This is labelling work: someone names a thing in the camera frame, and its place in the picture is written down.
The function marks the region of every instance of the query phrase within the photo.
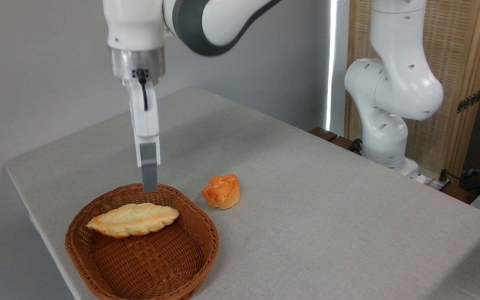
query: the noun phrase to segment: light strip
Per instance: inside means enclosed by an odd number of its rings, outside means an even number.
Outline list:
[[[325,129],[331,129],[331,104],[333,90],[333,76],[335,74],[335,55],[337,40],[337,11],[338,0],[331,0],[329,7],[329,53],[328,53],[328,80],[327,80],[327,116]]]

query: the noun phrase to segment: bread roll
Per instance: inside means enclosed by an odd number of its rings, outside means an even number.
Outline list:
[[[231,208],[240,201],[240,181],[234,174],[212,177],[202,195],[211,207]]]
[[[142,236],[172,224],[179,216],[177,209],[153,203],[128,204],[93,218],[86,227],[116,239]]]

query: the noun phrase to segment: wall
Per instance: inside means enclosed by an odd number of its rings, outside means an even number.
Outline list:
[[[325,0],[283,0],[213,59],[169,39],[158,97],[202,87],[302,129],[323,125],[326,11]],[[102,12],[98,0],[0,0],[0,299],[72,298],[3,166],[128,110]]]

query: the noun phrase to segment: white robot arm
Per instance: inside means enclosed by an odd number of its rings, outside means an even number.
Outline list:
[[[280,0],[103,0],[112,72],[130,95],[137,164],[144,192],[157,189],[160,165],[154,85],[165,73],[169,31],[195,53],[221,55]]]
[[[442,85],[423,51],[426,0],[373,0],[370,41],[379,59],[358,59],[345,88],[362,121],[362,155],[417,179],[418,165],[405,158],[403,118],[425,120],[442,104]]]

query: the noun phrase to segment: wicker basket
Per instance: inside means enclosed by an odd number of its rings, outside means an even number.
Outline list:
[[[86,228],[95,216],[129,203],[154,203],[179,211],[170,226],[143,237],[115,239]],[[181,192],[141,184],[112,190],[85,206],[66,233],[66,251],[82,280],[100,299],[185,300],[200,288],[218,252],[212,220]]]

